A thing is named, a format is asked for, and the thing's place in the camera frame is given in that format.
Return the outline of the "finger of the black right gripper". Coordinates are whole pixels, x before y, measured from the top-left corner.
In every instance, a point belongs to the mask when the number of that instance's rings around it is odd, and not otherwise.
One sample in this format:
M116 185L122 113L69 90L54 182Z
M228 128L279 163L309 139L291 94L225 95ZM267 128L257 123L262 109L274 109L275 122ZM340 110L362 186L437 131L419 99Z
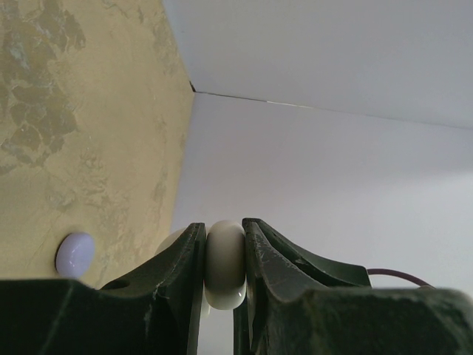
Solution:
M254 222L271 246L299 270L327 287L370 287L367 269L363 266L330 260L316 255L287 239L261 219Z

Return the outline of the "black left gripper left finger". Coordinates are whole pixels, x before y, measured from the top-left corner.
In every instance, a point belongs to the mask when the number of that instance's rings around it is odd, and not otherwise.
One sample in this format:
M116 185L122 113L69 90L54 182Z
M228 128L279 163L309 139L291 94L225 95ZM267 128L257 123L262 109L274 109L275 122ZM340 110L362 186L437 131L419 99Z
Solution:
M206 230L103 288L72 279L1 282L3 354L195 354Z

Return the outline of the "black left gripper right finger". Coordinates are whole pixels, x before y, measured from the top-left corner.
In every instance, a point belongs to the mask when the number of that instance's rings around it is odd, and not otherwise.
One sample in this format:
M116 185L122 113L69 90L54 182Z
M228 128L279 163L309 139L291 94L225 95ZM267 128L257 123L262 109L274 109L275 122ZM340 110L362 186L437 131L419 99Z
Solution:
M470 354L472 299L444 288L327 287L245 218L244 354Z

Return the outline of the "white earbud charging case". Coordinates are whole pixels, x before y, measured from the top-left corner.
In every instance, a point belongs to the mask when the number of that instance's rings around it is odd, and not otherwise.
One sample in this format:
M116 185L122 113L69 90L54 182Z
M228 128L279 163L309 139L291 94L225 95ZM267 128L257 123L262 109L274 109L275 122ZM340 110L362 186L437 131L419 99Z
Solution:
M243 227L235 221L221 220L207 227L205 235L202 318L212 308L234 310L242 304L247 289Z

